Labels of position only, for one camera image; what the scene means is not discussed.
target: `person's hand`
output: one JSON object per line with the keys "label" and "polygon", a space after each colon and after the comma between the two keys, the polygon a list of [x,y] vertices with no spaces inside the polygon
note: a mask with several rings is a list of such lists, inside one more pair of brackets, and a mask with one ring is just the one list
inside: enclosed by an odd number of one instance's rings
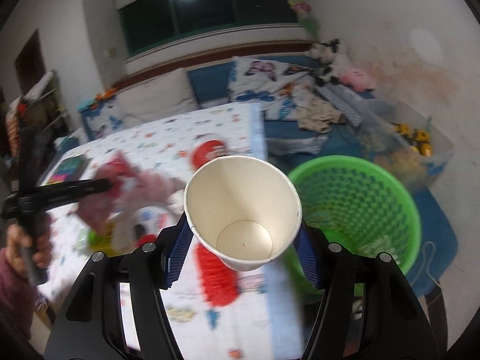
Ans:
{"label": "person's hand", "polygon": [[[50,216],[45,215],[43,223],[44,231],[37,238],[35,246],[37,253],[33,255],[33,261],[39,268],[47,268],[52,259],[52,244],[50,243]],[[8,264],[23,278],[27,277],[25,263],[20,254],[20,247],[28,248],[33,245],[32,237],[19,225],[10,225],[7,230],[7,247],[5,258]]]}

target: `plastic storage box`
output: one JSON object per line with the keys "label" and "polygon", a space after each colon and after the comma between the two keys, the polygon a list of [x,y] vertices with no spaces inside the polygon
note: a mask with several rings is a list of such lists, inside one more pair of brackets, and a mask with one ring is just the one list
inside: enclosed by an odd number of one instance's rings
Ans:
{"label": "plastic storage box", "polygon": [[[442,173],[453,155],[453,144],[429,120],[403,102],[366,100],[358,138],[365,147],[365,158],[380,165],[399,179],[410,192],[429,187]],[[432,156],[425,157],[395,132],[392,123],[407,124],[410,130],[430,134]]]}

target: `white paper cup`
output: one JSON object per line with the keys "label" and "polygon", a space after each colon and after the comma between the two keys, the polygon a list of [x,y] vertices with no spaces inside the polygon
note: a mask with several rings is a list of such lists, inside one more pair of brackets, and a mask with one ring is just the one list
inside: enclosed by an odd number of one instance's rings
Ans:
{"label": "white paper cup", "polygon": [[257,269],[295,239],[302,205],[290,180],[268,162],[230,155],[195,172],[185,213],[198,240],[236,271]]}

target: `plush toy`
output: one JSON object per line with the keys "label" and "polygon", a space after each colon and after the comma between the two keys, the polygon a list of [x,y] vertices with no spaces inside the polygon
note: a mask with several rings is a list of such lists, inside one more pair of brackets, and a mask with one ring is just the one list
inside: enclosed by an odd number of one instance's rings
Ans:
{"label": "plush toy", "polygon": [[315,39],[318,38],[318,20],[311,14],[311,6],[307,4],[306,0],[287,0],[290,8],[297,14],[299,24],[312,35]]}
{"label": "plush toy", "polygon": [[313,44],[305,55],[318,59],[322,64],[318,71],[317,84],[319,85],[339,84],[344,70],[352,64],[347,56],[345,44],[337,38]]}
{"label": "plush toy", "polygon": [[366,71],[356,67],[346,68],[340,82],[351,86],[355,92],[372,91],[376,88],[375,79]]}

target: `wall stain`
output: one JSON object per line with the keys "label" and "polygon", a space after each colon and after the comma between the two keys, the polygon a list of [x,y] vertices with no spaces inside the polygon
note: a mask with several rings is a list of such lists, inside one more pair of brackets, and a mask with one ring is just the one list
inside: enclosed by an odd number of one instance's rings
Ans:
{"label": "wall stain", "polygon": [[391,99],[405,101],[405,96],[420,91],[429,102],[447,105],[459,89],[449,71],[423,62],[412,48],[377,55],[361,65]]}

